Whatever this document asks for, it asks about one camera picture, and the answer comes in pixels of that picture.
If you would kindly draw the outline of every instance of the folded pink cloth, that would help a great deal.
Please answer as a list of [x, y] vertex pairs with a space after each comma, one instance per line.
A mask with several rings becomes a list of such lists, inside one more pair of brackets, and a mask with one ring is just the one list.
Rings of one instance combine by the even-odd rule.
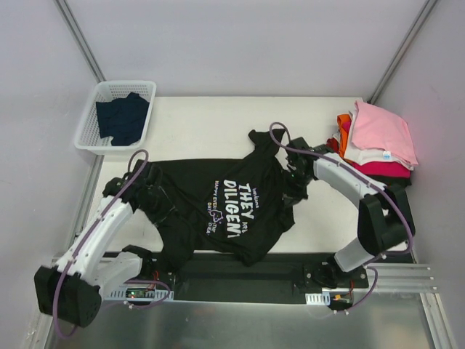
[[355, 102], [358, 110], [352, 130], [352, 143], [359, 149], [384, 149], [392, 155], [418, 165], [407, 123], [389, 111], [364, 102]]
[[354, 168], [368, 176], [378, 175], [386, 177], [410, 178], [410, 171], [398, 162], [373, 161], [364, 165], [359, 165], [354, 162], [352, 165]]

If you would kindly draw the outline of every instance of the white table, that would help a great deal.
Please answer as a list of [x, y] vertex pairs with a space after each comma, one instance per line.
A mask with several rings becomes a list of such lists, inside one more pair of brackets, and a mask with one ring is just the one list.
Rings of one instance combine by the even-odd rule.
[[[253, 150], [247, 134], [267, 131], [281, 121], [293, 138], [310, 146], [325, 143], [337, 130], [336, 117], [354, 109], [354, 97], [157, 97], [143, 148], [151, 161], [174, 159], [241, 159]], [[278, 159], [286, 165], [286, 152]], [[106, 156], [90, 213], [105, 184], [126, 171], [128, 156]], [[309, 199], [294, 207], [296, 224], [271, 252], [335, 252], [355, 236], [357, 209], [322, 181], [311, 182]], [[142, 212], [136, 212], [113, 239], [108, 251], [128, 244], [161, 251], [163, 242]]]

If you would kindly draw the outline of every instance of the white laundry basket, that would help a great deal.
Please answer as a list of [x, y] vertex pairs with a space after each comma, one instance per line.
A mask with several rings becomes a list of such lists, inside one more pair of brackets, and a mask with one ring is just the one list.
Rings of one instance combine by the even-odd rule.
[[[115, 80], [100, 82], [87, 101], [81, 117], [81, 122], [74, 139], [74, 145], [78, 149], [86, 149], [97, 155], [109, 153], [121, 153], [123, 151], [135, 151], [140, 148], [145, 140], [147, 128], [152, 114], [153, 102], [155, 100], [156, 84], [152, 81], [143, 80]], [[128, 146], [112, 146], [111, 137], [100, 138], [99, 123], [97, 120], [97, 109], [95, 102], [111, 102], [116, 98], [125, 98], [130, 92], [135, 92], [150, 104], [145, 119], [144, 129], [140, 141]]]

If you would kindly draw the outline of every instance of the black folded cloth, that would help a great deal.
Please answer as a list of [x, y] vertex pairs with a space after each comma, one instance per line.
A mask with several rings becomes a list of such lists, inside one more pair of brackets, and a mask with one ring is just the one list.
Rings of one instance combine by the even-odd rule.
[[124, 146], [140, 140], [149, 102], [131, 92], [126, 98], [96, 102], [100, 137], [113, 136], [111, 145]]

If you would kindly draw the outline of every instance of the metal frame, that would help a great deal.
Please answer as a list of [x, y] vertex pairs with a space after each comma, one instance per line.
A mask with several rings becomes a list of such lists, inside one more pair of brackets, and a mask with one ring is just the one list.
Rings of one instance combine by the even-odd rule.
[[[431, 15], [439, 0], [426, 0], [412, 26], [409, 28], [405, 38], [403, 39], [399, 49], [396, 51], [391, 63], [385, 70], [380, 82], [370, 98], [369, 102], [374, 104], [381, 96], [390, 79], [395, 74], [399, 64], [404, 58], [406, 52], [411, 47], [414, 39], [423, 27], [427, 18]], [[63, 20], [70, 30], [73, 38], [81, 50], [84, 59], [86, 60], [89, 69], [94, 75], [97, 82], [105, 81], [103, 74], [95, 56], [90, 49], [87, 40], [79, 27], [76, 18], [68, 5], [67, 0], [54, 0]], [[97, 185], [97, 180], [100, 174], [100, 169], [103, 163], [103, 156], [97, 156], [94, 160], [92, 170], [89, 173], [89, 178], [86, 183], [83, 195], [79, 204], [78, 215], [73, 224], [73, 229], [70, 235], [70, 243], [82, 231], [84, 224], [89, 215], [92, 197]], [[105, 258], [102, 263], [111, 261], [112, 258]], [[424, 306], [425, 316], [429, 325], [432, 339], [436, 348], [457, 348], [450, 331], [449, 323], [445, 317], [445, 311], [442, 307], [442, 302], [438, 294], [438, 286], [432, 275], [432, 270], [428, 265], [413, 265], [413, 264], [384, 264], [378, 263], [374, 265], [379, 272], [378, 284], [375, 292], [396, 292], [396, 293], [419, 293]], [[373, 282], [373, 274], [368, 273], [370, 284]], [[33, 315], [33, 319], [29, 325], [30, 331], [23, 343], [23, 348], [45, 348], [47, 339], [52, 328], [52, 319], [50, 316], [45, 316], [37, 310]]]

